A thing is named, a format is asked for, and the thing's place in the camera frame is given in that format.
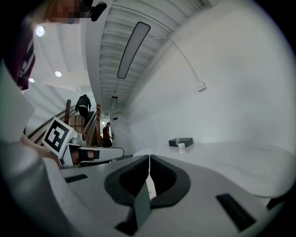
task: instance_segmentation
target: person in black jacket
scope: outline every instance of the person in black jacket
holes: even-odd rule
[[[79,97],[79,100],[77,101],[75,110],[79,110],[79,114],[84,117],[84,119],[87,118],[87,106],[89,106],[89,111],[91,110],[91,101],[87,97],[86,94],[83,96]]]

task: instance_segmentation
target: person in red shirt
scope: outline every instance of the person in red shirt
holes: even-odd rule
[[[103,128],[103,146],[104,147],[111,147],[112,142],[110,139],[112,139],[109,135],[109,127],[110,123],[107,123],[106,127]]]

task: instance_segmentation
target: black box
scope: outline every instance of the black box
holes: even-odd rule
[[[185,143],[185,147],[189,147],[191,144],[193,144],[193,139],[191,137],[188,138],[179,138],[180,143]],[[169,146],[178,146],[176,144],[176,138],[168,141]]]

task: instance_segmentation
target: person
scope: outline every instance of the person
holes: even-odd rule
[[[72,24],[78,18],[91,18],[92,21],[96,21],[107,5],[99,2],[92,7],[92,3],[93,0],[46,0],[22,21],[17,29],[18,33],[3,54],[3,64],[1,64],[4,70],[9,72],[20,91],[28,89],[30,74],[35,63],[34,28],[44,22]],[[34,149],[40,157],[55,160],[61,168],[54,153],[34,144],[25,134],[22,134],[20,142]],[[88,152],[88,157],[92,159],[93,153]],[[72,154],[72,160],[74,164],[79,162],[77,152]]]
[[[109,135],[109,127],[110,123],[107,123],[106,126],[103,128],[103,146],[104,147],[111,147],[112,142],[110,139],[112,139]]]
[[[91,110],[91,101],[87,97],[86,94],[79,97],[79,100],[77,101],[77,104],[75,106],[75,110],[79,111],[79,114],[84,117],[84,119],[87,118],[87,106],[89,107],[89,111]]]

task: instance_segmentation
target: ceiling light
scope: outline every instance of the ceiling light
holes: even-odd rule
[[[116,104],[117,104],[117,100],[118,100],[118,97],[117,96],[112,96],[112,99],[111,99],[111,109],[112,110],[115,110]]]
[[[36,34],[41,37],[44,35],[44,27],[43,26],[38,26],[37,29],[36,29]]]
[[[118,73],[117,78],[124,79],[128,73],[128,70],[130,68],[131,62],[133,61],[139,47],[141,46],[144,38],[148,34],[151,27],[148,24],[145,24],[143,22],[138,22],[135,26],[129,41],[125,47]]]
[[[56,72],[55,72],[55,75],[56,75],[57,77],[61,77],[61,76],[62,76],[62,73],[61,73],[60,71],[56,71]]]

